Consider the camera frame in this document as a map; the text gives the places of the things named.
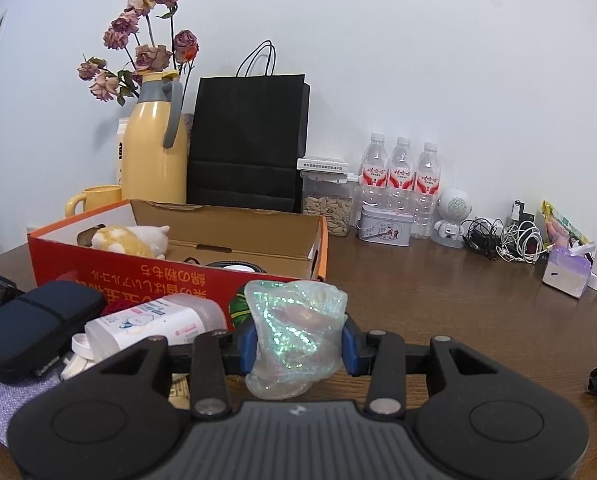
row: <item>metal tin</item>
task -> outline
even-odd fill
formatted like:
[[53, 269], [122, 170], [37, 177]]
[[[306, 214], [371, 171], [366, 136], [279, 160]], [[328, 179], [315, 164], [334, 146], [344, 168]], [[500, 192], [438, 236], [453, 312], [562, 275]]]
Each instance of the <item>metal tin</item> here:
[[410, 214], [363, 205], [357, 228], [359, 238], [366, 242], [407, 247], [413, 222]]

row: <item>iridescent plastic bag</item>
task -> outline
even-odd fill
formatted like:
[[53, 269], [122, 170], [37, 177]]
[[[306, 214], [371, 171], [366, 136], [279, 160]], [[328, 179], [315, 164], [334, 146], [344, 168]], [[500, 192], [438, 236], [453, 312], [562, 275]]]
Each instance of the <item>iridescent plastic bag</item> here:
[[347, 294], [322, 282], [256, 280], [245, 297], [258, 335], [256, 362], [245, 378], [255, 396], [287, 399], [341, 367]]

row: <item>yellow thermos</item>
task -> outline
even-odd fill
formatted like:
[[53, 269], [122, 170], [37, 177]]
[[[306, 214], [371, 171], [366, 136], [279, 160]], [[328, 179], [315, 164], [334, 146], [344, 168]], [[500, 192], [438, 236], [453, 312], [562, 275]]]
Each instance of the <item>yellow thermos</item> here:
[[123, 198], [184, 204], [187, 133], [178, 72], [143, 76], [140, 97], [123, 137]]

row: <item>metal screw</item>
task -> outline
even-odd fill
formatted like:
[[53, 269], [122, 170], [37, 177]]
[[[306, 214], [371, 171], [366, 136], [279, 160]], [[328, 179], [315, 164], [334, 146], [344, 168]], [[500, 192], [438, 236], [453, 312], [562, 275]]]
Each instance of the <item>metal screw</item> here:
[[218, 415], [226, 410], [225, 402], [214, 397], [198, 400], [194, 404], [194, 410], [201, 415]]
[[370, 402], [370, 410], [380, 415], [394, 415], [400, 409], [401, 403], [389, 397], [381, 397]]

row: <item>black paper bag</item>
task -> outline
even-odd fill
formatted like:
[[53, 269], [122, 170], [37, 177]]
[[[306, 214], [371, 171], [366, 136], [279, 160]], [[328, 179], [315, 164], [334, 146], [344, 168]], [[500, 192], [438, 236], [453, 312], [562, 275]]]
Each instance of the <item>black paper bag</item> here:
[[301, 212], [305, 75], [201, 78], [187, 202]]

